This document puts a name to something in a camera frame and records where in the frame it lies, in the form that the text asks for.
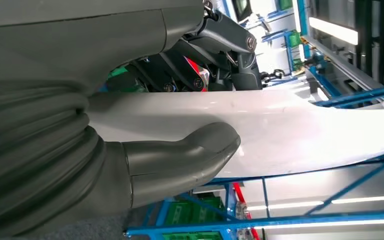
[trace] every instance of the red stripe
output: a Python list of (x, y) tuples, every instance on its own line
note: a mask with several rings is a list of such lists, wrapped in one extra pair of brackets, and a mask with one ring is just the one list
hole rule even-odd
[[(236, 192), (236, 195), (237, 195), (237, 198), (239, 199), (239, 202), (247, 204), (245, 202), (245, 198), (244, 198), (244, 195), (242, 194), (241, 186), (239, 186), (239, 183), (237, 183), (237, 182), (233, 183), (233, 188), (234, 188), (234, 191)], [(246, 215), (246, 217), (248, 219), (252, 219), (251, 214), (249, 212)], [(258, 232), (257, 232), (257, 230), (255, 230), (255, 228), (251, 228), (251, 233), (252, 233), (252, 236), (254, 237), (254, 239), (256, 239), (256, 240), (260, 239), (258, 236)]]

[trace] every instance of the blue metal frame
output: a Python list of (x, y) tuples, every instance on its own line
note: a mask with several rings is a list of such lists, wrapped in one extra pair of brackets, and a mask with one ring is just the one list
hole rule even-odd
[(382, 97), (384, 98), (384, 87), (370, 90), (370, 91), (357, 92), (354, 95), (340, 96), (327, 101), (318, 101), (318, 102), (315, 102), (314, 104), (320, 107), (342, 108), (342, 107), (346, 107), (354, 104), (376, 100)]
[(252, 227), (265, 227), (277, 225), (333, 223), (351, 221), (384, 220), (384, 211), (375, 212), (349, 212), (317, 214), (310, 216), (285, 216), (271, 218), (257, 218), (249, 220), (236, 220), (226, 222), (210, 222), (204, 224), (170, 225), (170, 226), (147, 226), (131, 227), (127, 231), (128, 236), (149, 235), (164, 233), (187, 233), (187, 232), (217, 232), (220, 229), (244, 229)]
[(233, 189), (233, 184), (225, 184), (224, 188), (226, 189), (226, 199), (224, 201), (224, 205), (226, 207), (227, 214), (230, 216), (236, 215), (236, 193)]
[[(160, 213), (158, 215), (156, 226), (140, 226), (140, 227), (131, 227), (127, 230), (126, 234), (127, 236), (132, 235), (149, 235), (151, 239), (157, 240), (161, 239), (161, 234), (165, 233), (184, 233), (184, 232), (220, 232), (220, 235), (223, 237), (224, 240), (231, 240), (235, 236), (233, 234), (234, 230), (236, 229), (242, 229), (242, 228), (250, 228), (250, 227), (257, 227), (257, 226), (277, 226), (277, 225), (293, 225), (293, 224), (310, 224), (310, 223), (331, 223), (331, 222), (343, 222), (343, 221), (368, 221), (368, 220), (384, 220), (384, 211), (372, 211), (372, 212), (349, 212), (349, 213), (330, 213), (330, 214), (312, 214), (315, 211), (319, 211), (326, 206), (328, 206), (333, 200), (340, 198), (344, 194), (348, 193), (352, 189), (356, 188), (357, 186), (361, 185), (365, 181), (367, 181), (369, 178), (373, 177), (374, 175), (380, 173), (382, 170), (384, 170), (384, 155), (365, 161), (361, 163), (351, 164), (348, 166), (341, 166), (341, 167), (334, 167), (329, 169), (322, 169), (322, 170), (315, 170), (315, 171), (308, 171), (304, 173), (314, 173), (314, 172), (321, 172), (321, 171), (328, 171), (333, 169), (341, 169), (341, 168), (350, 168), (350, 167), (357, 167), (357, 166), (364, 166), (368, 164), (379, 164), (382, 163), (381, 166), (377, 167), (376, 169), (370, 171), (360, 179), (356, 180), (355, 182), (351, 183), (349, 186), (345, 187), (341, 191), (337, 192), (333, 196), (329, 197), (324, 201), (324, 204), (318, 205), (312, 210), (308, 211), (305, 215), (300, 216), (286, 216), (286, 217), (270, 217), (270, 209), (269, 201), (268, 201), (268, 195), (267, 195), (267, 187), (265, 180), (268, 178), (278, 178), (283, 176), (290, 176), (290, 175), (296, 175), (296, 174), (303, 174), (301, 173), (288, 173), (288, 174), (280, 174), (280, 175), (272, 175), (272, 176), (259, 176), (259, 177), (238, 177), (238, 178), (227, 178), (227, 179), (215, 179), (211, 184), (213, 185), (225, 185), (226, 187), (226, 206), (229, 206), (227, 209), (227, 213), (221, 213), (223, 216), (228, 218), (229, 220), (223, 221), (223, 222), (210, 222), (210, 223), (203, 223), (203, 224), (187, 224), (187, 225), (170, 225), (170, 226), (163, 226), (165, 217), (167, 215), (167, 211), (170, 206), (170, 200), (165, 200), (162, 203), (162, 207), (160, 210)], [(234, 196), (233, 187), (231, 184), (228, 183), (237, 183), (237, 182), (244, 182), (244, 181), (252, 181), (256, 179), (261, 179), (263, 183), (263, 192), (264, 192), (264, 202), (267, 206), (267, 218), (259, 218), (259, 219), (248, 219), (248, 220), (238, 220), (235, 219), (234, 214), (235, 211), (231, 210), (231, 204), (236, 204), (236, 196)], [(185, 198), (193, 201), (194, 203), (200, 204), (203, 207), (213, 209), (213, 207), (208, 207), (206, 203), (203, 203), (195, 198), (191, 198), (190, 196), (186, 196)]]

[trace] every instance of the red component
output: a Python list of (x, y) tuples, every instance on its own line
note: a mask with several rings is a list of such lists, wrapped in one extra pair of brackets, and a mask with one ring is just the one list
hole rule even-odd
[[(242, 194), (241, 186), (239, 186), (239, 183), (237, 183), (237, 182), (233, 183), (233, 188), (234, 188), (234, 191), (236, 192), (236, 195), (237, 195), (237, 198), (239, 199), (239, 202), (247, 204), (245, 202), (245, 198), (244, 198), (244, 195)], [(252, 219), (251, 214), (249, 212), (247, 214), (247, 218)], [(254, 237), (255, 240), (260, 239), (258, 236), (258, 232), (257, 232), (257, 230), (255, 230), (255, 228), (251, 228), (251, 233), (252, 233), (252, 236)]]
[(187, 62), (190, 64), (190, 66), (195, 70), (196, 74), (200, 74), (200, 69), (198, 68), (198, 64), (196, 64), (194, 61), (190, 60), (189, 58), (185, 57)]
[[(184, 58), (187, 60), (187, 62), (188, 62), (189, 65), (193, 68), (193, 70), (195, 70), (195, 73), (198, 74), (199, 76), (201, 76), (201, 75), (200, 75), (200, 69), (198, 68), (198, 64), (196, 64), (194, 61), (190, 60), (190, 59), (187, 58), (187, 57), (184, 57)], [(204, 88), (201, 90), (201, 92), (208, 92), (208, 89), (204, 87)]]

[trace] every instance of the green plastic crate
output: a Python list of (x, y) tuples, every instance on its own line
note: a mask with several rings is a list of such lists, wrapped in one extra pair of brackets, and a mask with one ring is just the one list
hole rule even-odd
[(286, 10), (292, 8), (292, 0), (279, 0), (280, 10)]
[(293, 70), (297, 71), (300, 70), (304, 66), (304, 63), (301, 61), (300, 58), (293, 59)]
[(189, 201), (172, 202), (164, 223), (166, 225), (188, 224), (191, 222), (194, 204)]
[(222, 240), (218, 231), (166, 233), (164, 240)]
[[(205, 198), (202, 199), (202, 201), (206, 204), (213, 206), (216, 209), (220, 209), (221, 211), (225, 210), (222, 199), (220, 197)], [(193, 205), (193, 213), (190, 223), (200, 224), (220, 221), (223, 221), (223, 217), (220, 216), (218, 213), (198, 204)]]
[(294, 33), (289, 35), (289, 47), (290, 48), (295, 48), (300, 44), (301, 44), (301, 38), (300, 38), (299, 32), (295, 31)]

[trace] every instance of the industrial machinery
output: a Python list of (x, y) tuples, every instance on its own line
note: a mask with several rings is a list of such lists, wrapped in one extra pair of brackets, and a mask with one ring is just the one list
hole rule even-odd
[(214, 12), (209, 0), (204, 8), (203, 21), (171, 49), (126, 65), (150, 92), (201, 91), (207, 83), (191, 68), (190, 60), (209, 71), (209, 91), (262, 89), (254, 53), (256, 38), (232, 19)]
[[(207, 64), (213, 84), (260, 90), (255, 44), (201, 0), (0, 0), (0, 236), (116, 215), (214, 176), (303, 172), (384, 153), (384, 141), (355, 141), (363, 120), (384, 118), (384, 109), (331, 110), (281, 90), (90, 97), (118, 66), (136, 61), (138, 74), (158, 74), (140, 69), (147, 58), (199, 89), (170, 65), (176, 48)], [(384, 126), (370, 129), (384, 139)]]

